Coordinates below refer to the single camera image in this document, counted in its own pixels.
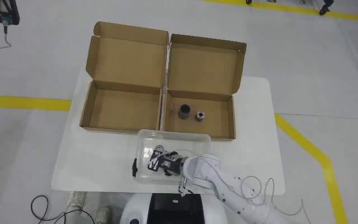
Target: white table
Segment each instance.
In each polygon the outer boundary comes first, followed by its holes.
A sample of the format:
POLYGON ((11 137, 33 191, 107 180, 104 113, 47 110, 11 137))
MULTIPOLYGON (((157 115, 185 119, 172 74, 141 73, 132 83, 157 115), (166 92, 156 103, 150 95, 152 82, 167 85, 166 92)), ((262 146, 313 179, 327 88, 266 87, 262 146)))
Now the white table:
MULTIPOLYGON (((92 78, 84 67, 78 77, 51 186, 54 190, 86 192, 177 193, 177 186, 139 184, 132 178, 136 135, 94 132, 79 126, 88 85, 92 78)), ((212 142, 211 152, 222 161, 222 170, 245 177, 257 176, 263 184, 275 179, 275 194, 285 193, 279 141, 269 82, 242 77, 234 94, 236 136, 231 142, 212 142)), ((257 187, 255 180, 249 184, 257 187)), ((195 193, 211 193, 193 188, 195 193)))

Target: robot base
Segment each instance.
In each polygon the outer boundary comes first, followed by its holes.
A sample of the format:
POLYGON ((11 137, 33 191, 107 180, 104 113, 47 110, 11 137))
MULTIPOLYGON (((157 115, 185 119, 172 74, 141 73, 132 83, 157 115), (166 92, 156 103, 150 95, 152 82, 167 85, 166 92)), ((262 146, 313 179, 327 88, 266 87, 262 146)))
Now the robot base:
POLYGON ((212 194, 136 193, 127 202, 120 224, 227 224, 222 203, 212 194))

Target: clear plastic tray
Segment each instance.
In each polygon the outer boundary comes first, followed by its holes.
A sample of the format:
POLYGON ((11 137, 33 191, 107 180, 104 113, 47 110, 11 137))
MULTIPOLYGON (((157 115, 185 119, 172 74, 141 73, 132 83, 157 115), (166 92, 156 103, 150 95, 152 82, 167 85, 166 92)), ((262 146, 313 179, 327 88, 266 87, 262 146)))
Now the clear plastic tray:
POLYGON ((179 184, 179 176, 165 176, 159 169, 154 172, 147 169, 150 157, 157 145, 164 147, 166 151, 177 151, 181 156, 193 156, 189 150, 197 155, 210 153, 210 136, 207 134, 188 134, 177 132, 164 132, 160 130, 140 130, 137 142, 137 168, 138 172, 134 180, 143 184, 179 184))

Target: open cardboard box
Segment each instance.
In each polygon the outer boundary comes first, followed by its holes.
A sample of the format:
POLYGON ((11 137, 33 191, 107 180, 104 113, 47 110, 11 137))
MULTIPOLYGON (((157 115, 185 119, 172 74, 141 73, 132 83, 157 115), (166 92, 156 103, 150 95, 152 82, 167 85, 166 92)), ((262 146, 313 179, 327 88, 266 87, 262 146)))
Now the open cardboard box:
POLYGON ((245 43, 173 34, 163 129, 235 139, 232 95, 240 87, 245 52, 245 43), (191 107, 184 120, 178 116, 182 104, 191 107), (198 111, 205 112, 201 122, 198 111))
POLYGON ((93 78, 80 126, 88 130, 159 130, 168 32, 98 22, 86 71, 93 78))

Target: yellow tape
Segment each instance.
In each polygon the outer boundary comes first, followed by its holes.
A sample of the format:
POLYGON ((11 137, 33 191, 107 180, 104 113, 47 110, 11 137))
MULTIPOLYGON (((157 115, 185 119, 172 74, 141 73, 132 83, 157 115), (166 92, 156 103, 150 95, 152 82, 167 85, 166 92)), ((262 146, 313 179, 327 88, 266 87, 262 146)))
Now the yellow tape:
POLYGON ((69 111, 70 100, 0 96, 0 108, 69 111))
MULTIPOLYGON (((224 3, 224 4, 234 4, 237 6, 247 6, 247 7, 252 7, 252 8, 263 8, 266 10, 276 10, 276 11, 294 12, 294 13, 320 16, 319 10, 315 10, 315 9, 311 9, 311 8, 282 6, 279 4, 255 2, 255 0, 253 0, 253 2, 251 4, 246 4, 245 0, 203 0, 203 1, 224 3)), ((358 15, 339 13, 339 12, 327 12, 324 16, 334 17, 334 18, 345 18, 347 20, 358 20, 358 15)))
POLYGON ((275 118, 276 125, 321 164, 336 222, 337 224, 348 223, 331 160, 279 114, 275 114, 275 118))

